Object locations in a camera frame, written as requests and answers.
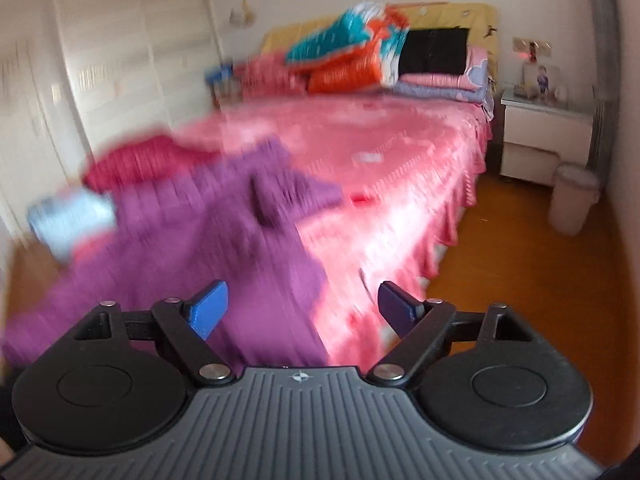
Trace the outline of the yellow bed headboard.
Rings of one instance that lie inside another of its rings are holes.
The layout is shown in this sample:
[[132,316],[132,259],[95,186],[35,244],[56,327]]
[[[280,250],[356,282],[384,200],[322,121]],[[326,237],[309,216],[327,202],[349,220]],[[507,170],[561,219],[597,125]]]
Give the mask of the yellow bed headboard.
[[[390,3],[388,6],[403,15],[411,28],[466,28],[469,31],[468,44],[487,51],[489,77],[492,82],[498,81],[498,12],[493,6],[454,2]],[[259,53],[292,47],[336,19],[337,14],[332,14],[270,29],[262,38]]]

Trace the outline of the grey curtain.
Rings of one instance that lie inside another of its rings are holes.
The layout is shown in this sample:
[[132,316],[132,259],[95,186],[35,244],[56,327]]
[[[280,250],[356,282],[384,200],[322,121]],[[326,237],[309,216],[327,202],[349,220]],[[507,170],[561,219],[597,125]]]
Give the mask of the grey curtain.
[[597,81],[588,167],[605,186],[620,118],[620,17],[617,0],[591,0]]

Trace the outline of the framed photo on nightstand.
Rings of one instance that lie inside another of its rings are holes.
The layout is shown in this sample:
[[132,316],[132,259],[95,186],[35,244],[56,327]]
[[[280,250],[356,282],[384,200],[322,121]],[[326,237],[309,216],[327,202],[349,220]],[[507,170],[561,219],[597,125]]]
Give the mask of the framed photo on nightstand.
[[554,100],[556,88],[562,84],[561,71],[553,64],[525,62],[522,83],[531,98]]

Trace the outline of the pink red folded quilt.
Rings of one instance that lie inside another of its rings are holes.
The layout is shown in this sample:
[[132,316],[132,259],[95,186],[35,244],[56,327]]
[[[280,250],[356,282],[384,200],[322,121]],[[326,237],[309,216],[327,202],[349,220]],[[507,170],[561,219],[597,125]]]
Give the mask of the pink red folded quilt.
[[285,63],[286,52],[258,54],[233,66],[242,98],[254,100],[274,96],[300,96],[307,92],[307,79]]

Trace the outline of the wall socket panel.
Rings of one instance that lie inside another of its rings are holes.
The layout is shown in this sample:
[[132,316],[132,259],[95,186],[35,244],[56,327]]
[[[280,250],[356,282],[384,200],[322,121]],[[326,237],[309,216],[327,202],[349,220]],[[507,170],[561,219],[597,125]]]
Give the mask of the wall socket panel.
[[538,41],[529,38],[512,38],[512,50],[520,55],[530,58],[531,56],[552,57],[552,45],[548,41]]

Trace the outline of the light blue garment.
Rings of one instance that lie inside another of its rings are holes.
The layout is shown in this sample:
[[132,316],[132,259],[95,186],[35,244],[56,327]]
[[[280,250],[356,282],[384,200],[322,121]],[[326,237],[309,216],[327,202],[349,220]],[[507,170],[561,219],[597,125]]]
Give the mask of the light blue garment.
[[56,260],[66,263],[81,243],[114,229],[116,209],[110,194],[80,186],[29,206],[26,219],[35,238]]

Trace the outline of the white nightstand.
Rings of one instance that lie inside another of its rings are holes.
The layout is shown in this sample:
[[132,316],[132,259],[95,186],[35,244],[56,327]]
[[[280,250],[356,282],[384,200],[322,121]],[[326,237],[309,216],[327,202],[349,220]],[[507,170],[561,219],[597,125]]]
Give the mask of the white nightstand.
[[563,162],[587,166],[592,116],[549,106],[503,91],[503,177],[552,186],[555,169]]

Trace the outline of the white sliding wardrobe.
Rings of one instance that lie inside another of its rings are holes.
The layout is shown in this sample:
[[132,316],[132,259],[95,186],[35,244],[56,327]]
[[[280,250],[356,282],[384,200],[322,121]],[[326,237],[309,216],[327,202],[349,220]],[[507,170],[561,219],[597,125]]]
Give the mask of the white sliding wardrobe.
[[209,109],[207,0],[1,0],[1,189],[22,211],[88,156]]

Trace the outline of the pink plush bed blanket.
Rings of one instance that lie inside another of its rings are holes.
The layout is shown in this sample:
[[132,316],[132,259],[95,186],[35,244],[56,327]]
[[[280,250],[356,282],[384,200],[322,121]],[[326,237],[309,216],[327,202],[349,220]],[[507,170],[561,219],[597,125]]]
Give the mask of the pink plush bed blanket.
[[214,162],[276,140],[294,168],[341,188],[341,205],[296,228],[326,272],[314,307],[326,364],[369,366],[380,355],[372,290],[408,262],[437,272],[436,247],[456,240],[458,212],[474,202],[489,133],[474,104],[332,96],[239,107],[175,139],[220,151]]

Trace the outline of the crimson red down jacket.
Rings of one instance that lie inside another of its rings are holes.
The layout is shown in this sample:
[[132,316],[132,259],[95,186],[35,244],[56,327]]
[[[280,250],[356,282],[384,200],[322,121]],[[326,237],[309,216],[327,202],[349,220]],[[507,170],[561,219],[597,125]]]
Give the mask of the crimson red down jacket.
[[188,148],[168,132],[152,131],[132,141],[117,144],[88,163],[82,185],[97,193],[107,193],[145,182],[168,179],[213,162],[220,151]]

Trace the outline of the teal orange folded quilt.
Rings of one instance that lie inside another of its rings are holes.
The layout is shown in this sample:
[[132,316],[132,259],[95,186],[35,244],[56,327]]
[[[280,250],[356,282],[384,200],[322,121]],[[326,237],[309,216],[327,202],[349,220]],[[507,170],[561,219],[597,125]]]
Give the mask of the teal orange folded quilt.
[[362,2],[288,50],[286,65],[315,94],[392,88],[410,26],[389,6]]

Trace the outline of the lavender folded blanket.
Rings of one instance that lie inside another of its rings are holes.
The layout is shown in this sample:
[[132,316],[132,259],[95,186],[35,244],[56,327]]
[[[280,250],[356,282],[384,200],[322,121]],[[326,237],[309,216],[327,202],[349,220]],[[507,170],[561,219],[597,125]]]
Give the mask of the lavender folded blanket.
[[390,92],[398,96],[424,100],[449,100],[478,105],[488,120],[494,119],[494,95],[491,92],[490,81],[486,81],[477,90],[463,90],[459,88],[438,88],[420,86],[420,84],[407,84],[399,81]]

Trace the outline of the blue box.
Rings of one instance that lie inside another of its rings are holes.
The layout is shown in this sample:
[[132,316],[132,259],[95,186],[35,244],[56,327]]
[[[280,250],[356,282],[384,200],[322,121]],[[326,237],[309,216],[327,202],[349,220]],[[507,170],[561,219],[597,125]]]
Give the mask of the blue box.
[[233,77],[233,65],[221,64],[212,68],[205,74],[205,82],[209,86],[216,86],[216,84],[222,84],[224,81],[230,80]]

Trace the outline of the purple down jacket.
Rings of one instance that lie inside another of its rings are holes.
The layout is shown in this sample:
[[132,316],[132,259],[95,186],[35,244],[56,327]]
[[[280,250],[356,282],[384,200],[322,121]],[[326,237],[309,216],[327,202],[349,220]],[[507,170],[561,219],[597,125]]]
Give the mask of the purple down jacket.
[[276,140],[127,188],[115,198],[116,233],[9,320],[2,353],[27,365],[104,300],[143,310],[218,280],[229,305],[208,343],[234,370],[326,365],[314,326],[326,272],[296,226],[342,200],[338,185],[294,168]]

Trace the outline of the white waste bin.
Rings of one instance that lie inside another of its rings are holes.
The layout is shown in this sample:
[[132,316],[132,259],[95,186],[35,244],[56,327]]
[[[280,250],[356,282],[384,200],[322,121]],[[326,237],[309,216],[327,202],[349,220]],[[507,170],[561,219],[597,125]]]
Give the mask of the white waste bin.
[[555,169],[549,223],[561,234],[577,235],[600,198],[600,182],[590,169],[563,162]]

